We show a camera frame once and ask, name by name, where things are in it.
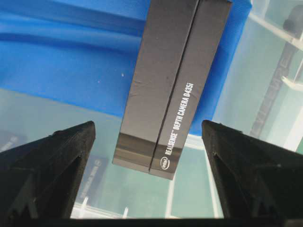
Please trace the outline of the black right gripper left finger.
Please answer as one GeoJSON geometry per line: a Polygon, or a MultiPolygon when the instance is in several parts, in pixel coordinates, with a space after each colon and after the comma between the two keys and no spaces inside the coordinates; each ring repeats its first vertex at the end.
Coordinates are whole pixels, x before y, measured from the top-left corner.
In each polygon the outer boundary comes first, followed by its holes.
{"type": "Polygon", "coordinates": [[[96,138],[93,121],[0,154],[0,218],[69,218],[96,138]]]}

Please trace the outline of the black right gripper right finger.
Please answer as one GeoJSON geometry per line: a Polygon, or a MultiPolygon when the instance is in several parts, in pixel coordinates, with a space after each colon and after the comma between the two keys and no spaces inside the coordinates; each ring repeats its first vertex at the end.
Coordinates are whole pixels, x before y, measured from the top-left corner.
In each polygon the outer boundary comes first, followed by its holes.
{"type": "Polygon", "coordinates": [[[303,217],[303,156],[209,120],[202,140],[226,218],[303,217]]]}

